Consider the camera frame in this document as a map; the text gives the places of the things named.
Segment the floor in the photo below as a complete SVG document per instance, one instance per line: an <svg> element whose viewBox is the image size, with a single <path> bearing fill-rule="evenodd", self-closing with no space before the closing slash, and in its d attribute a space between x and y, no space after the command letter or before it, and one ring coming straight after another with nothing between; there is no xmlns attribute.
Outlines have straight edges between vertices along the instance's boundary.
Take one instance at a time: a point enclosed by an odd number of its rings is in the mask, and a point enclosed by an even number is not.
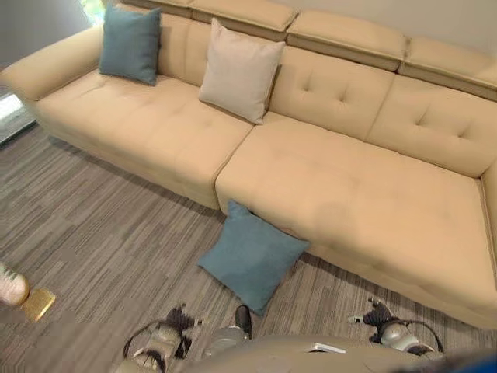
<svg viewBox="0 0 497 373"><path fill-rule="evenodd" d="M19 99L0 85L0 142L15 135L34 121Z"/></svg>
<svg viewBox="0 0 497 373"><path fill-rule="evenodd" d="M99 161L38 126L2 149L0 260L32 286L57 295L36 324L0 305L3 371L107 372L139 326L186 302L204 320L174 372L198 360L209 335L234 322L238 299L196 266L216 241L224 216ZM347 316L386 300L401 318L432 325L448 351L497 347L482 331L380 288L308 254L288 272L255 336L325 334L365 340L367 326ZM412 330L434 344L421 326Z"/></svg>

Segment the beige pillow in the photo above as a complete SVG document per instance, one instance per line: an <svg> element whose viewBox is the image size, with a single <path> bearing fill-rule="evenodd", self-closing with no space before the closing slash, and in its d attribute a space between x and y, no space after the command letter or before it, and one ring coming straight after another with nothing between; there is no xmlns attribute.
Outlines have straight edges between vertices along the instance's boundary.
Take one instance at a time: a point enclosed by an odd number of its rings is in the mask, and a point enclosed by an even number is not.
<svg viewBox="0 0 497 373"><path fill-rule="evenodd" d="M212 19L199 100L262 124L284 42L260 44Z"/></svg>

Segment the sectional sofa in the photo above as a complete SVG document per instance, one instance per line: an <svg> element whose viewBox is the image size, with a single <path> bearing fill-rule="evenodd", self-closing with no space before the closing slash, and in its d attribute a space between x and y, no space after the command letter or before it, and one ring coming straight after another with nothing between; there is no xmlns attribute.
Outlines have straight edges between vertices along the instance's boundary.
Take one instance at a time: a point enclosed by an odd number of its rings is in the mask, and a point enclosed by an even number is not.
<svg viewBox="0 0 497 373"><path fill-rule="evenodd" d="M2 72L41 126L205 206L234 199L330 263L497 329L494 58L263 0L125 2L163 10L158 84L99 74L91 28ZM287 42L263 125L197 99L212 16Z"/></svg>

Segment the throw pillow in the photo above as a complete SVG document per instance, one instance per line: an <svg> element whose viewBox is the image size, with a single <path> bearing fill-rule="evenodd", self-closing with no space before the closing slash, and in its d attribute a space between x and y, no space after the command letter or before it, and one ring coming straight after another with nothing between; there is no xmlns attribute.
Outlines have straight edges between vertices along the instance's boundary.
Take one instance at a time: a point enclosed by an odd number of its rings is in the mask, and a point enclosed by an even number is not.
<svg viewBox="0 0 497 373"><path fill-rule="evenodd" d="M230 201L216 245L198 262L228 286L257 315L308 242L295 239Z"/></svg>
<svg viewBox="0 0 497 373"><path fill-rule="evenodd" d="M155 85L161 11L128 12L109 5L103 24L100 72Z"/></svg>
<svg viewBox="0 0 497 373"><path fill-rule="evenodd" d="M245 39L213 18L199 100L262 124L284 45Z"/></svg>

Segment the shoe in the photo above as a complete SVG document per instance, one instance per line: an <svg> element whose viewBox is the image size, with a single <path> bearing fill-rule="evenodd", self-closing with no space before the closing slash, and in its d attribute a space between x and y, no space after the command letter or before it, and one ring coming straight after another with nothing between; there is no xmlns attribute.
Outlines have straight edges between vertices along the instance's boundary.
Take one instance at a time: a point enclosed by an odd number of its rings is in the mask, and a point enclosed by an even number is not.
<svg viewBox="0 0 497 373"><path fill-rule="evenodd" d="M235 313L235 325L248 334L248 338L252 339L252 317L250 316L249 307L240 305Z"/></svg>
<svg viewBox="0 0 497 373"><path fill-rule="evenodd" d="M20 305L29 293L28 280L0 262L0 301L7 305Z"/></svg>

